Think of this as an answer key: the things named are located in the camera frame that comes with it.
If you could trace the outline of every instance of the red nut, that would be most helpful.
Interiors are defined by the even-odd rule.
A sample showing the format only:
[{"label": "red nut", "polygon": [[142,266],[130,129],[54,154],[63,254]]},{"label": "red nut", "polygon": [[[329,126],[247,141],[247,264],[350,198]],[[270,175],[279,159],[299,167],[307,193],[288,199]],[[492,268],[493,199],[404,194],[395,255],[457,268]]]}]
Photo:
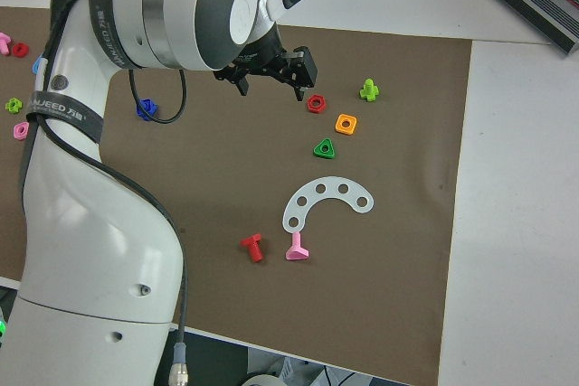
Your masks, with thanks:
[{"label": "red nut", "polygon": [[14,47],[12,48],[12,54],[17,58],[23,58],[28,54],[29,50],[30,49],[26,44],[24,44],[23,42],[19,42],[18,44],[15,44]]},{"label": "red nut", "polygon": [[258,246],[258,243],[261,241],[261,234],[253,234],[251,237],[247,239],[243,239],[239,244],[243,248],[247,248],[250,252],[250,257],[252,257],[253,262],[260,262],[263,259],[263,254],[261,253],[261,249]]},{"label": "red nut", "polygon": [[326,110],[326,99],[321,95],[312,95],[308,99],[308,110],[312,113],[322,113]]}]

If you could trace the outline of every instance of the red ring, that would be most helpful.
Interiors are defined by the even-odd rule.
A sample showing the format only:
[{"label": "red ring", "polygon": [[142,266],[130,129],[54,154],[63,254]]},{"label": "red ring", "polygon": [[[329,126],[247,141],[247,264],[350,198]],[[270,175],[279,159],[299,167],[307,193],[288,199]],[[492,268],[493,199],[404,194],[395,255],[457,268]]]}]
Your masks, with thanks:
[{"label": "red ring", "polygon": [[15,44],[14,47],[12,48],[12,54],[14,56],[16,56],[17,58],[23,58],[24,56],[26,56],[28,54],[29,51],[30,51],[30,49],[23,42],[19,42],[18,44]]}]

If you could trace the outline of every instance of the brown surface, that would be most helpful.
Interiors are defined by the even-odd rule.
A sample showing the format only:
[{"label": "brown surface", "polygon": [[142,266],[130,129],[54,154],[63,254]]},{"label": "brown surface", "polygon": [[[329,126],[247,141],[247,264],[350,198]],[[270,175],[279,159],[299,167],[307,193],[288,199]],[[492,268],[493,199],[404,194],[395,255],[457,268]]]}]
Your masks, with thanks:
[{"label": "brown surface", "polygon": [[[3,8],[0,17],[0,32],[33,46],[26,60],[0,58],[3,97],[27,99],[48,14]],[[211,73],[190,72],[186,113],[159,126],[135,117],[123,72],[111,84],[103,161],[173,213],[191,270],[188,325],[433,386],[470,41],[289,27],[281,35],[286,48],[307,45],[314,54],[324,113],[308,113],[274,80],[250,78],[242,98]],[[357,96],[366,78],[381,90],[374,103]],[[137,82],[141,98],[161,106],[160,116],[174,113],[175,72],[141,71]],[[340,113],[357,116],[353,136],[334,131]],[[0,276],[14,279],[24,255],[15,189],[22,144],[10,130],[21,118],[4,112],[0,136]],[[334,160],[312,156],[324,137],[334,142]],[[281,227],[287,201],[327,175],[361,183],[375,207],[358,214],[340,201],[317,204],[302,232],[310,259],[288,262],[290,235]],[[260,264],[238,247],[255,232],[263,236]]]}]

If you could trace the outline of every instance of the green plus-shaped piece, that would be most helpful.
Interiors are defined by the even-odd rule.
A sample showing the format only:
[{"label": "green plus-shaped piece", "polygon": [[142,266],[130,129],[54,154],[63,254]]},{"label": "green plus-shaped piece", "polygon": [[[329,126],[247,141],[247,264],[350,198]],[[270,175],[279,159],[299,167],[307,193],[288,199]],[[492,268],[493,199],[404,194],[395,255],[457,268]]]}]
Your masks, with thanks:
[{"label": "green plus-shaped piece", "polygon": [[322,158],[334,158],[336,151],[330,139],[324,139],[314,148],[314,155]]},{"label": "green plus-shaped piece", "polygon": [[379,95],[380,91],[378,87],[374,84],[372,79],[366,79],[364,82],[364,87],[360,90],[360,98],[366,101],[375,101],[376,95]]},{"label": "green plus-shaped piece", "polygon": [[22,101],[19,99],[9,99],[5,105],[6,110],[10,113],[18,113],[22,108]]}]

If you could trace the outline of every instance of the pink peg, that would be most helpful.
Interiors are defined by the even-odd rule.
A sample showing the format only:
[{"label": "pink peg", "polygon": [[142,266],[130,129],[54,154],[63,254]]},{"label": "pink peg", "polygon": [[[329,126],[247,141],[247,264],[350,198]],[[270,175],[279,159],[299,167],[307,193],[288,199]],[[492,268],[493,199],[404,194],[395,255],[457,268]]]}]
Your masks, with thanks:
[{"label": "pink peg", "polygon": [[10,50],[8,49],[8,44],[12,41],[5,33],[0,32],[0,53],[4,56],[8,56],[10,54]]},{"label": "pink peg", "polygon": [[301,235],[299,232],[291,234],[291,247],[286,252],[286,259],[294,261],[296,259],[307,259],[309,251],[301,247]]},{"label": "pink peg", "polygon": [[27,122],[21,122],[20,124],[16,124],[14,126],[14,139],[25,140],[27,136],[28,136]]}]

